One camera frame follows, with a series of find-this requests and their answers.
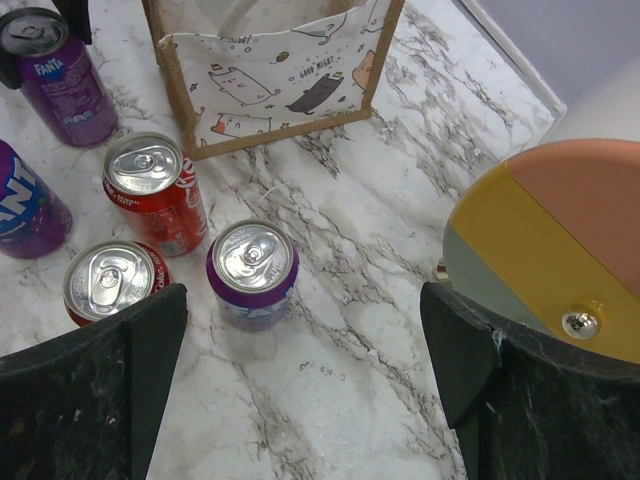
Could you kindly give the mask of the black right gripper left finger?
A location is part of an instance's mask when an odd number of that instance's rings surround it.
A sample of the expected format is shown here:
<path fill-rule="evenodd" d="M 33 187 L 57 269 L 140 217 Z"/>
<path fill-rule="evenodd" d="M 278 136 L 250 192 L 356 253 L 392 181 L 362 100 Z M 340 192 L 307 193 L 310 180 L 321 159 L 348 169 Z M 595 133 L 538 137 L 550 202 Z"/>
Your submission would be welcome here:
<path fill-rule="evenodd" d="M 145 478 L 186 330 L 186 294 L 172 284 L 2 357 L 2 478 Z"/>

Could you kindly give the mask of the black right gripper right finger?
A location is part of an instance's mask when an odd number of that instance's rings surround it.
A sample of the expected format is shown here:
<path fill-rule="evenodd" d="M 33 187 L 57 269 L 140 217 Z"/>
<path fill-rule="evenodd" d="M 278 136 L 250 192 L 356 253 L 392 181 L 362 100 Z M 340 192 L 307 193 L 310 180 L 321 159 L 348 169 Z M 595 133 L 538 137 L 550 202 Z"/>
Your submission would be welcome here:
<path fill-rule="evenodd" d="M 471 479 L 636 479 L 639 367 L 427 282 L 422 326 Z"/>

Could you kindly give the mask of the red Coke can front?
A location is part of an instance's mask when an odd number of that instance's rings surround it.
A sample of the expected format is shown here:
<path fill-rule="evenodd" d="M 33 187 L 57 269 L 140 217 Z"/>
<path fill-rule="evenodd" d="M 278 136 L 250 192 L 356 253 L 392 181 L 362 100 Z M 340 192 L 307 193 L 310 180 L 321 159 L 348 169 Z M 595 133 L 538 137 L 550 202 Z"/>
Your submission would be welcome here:
<path fill-rule="evenodd" d="M 63 281 L 63 302 L 80 327 L 99 321 L 171 284 L 166 262 L 139 242 L 109 240 L 80 251 Z"/>

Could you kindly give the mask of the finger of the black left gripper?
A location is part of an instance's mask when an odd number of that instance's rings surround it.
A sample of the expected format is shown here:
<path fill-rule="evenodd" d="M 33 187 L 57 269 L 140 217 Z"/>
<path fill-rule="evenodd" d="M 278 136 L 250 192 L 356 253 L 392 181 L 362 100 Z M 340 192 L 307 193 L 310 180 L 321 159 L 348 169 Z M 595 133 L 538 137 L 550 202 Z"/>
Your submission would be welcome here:
<path fill-rule="evenodd" d="M 71 33 L 85 45 L 92 44 L 92 33 L 88 0 L 52 0 L 56 9 L 67 22 Z"/>
<path fill-rule="evenodd" d="M 0 81 L 10 90 L 22 86 L 22 78 L 11 54 L 0 52 Z"/>

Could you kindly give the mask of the red coke can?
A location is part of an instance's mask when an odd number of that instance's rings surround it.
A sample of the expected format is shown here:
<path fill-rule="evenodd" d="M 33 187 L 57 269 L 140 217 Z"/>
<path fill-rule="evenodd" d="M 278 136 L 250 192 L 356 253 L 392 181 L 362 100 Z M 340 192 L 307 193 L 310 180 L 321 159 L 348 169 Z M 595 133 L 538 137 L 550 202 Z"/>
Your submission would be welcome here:
<path fill-rule="evenodd" d="M 63 281 L 63 302 L 80 327 L 99 321 L 171 284 L 166 262 L 139 242 L 109 240 L 80 251 Z"/>
<path fill-rule="evenodd" d="M 143 242 L 166 258 L 197 248 L 207 218 L 193 161 L 157 132 L 128 134 L 111 144 L 102 184 Z"/>

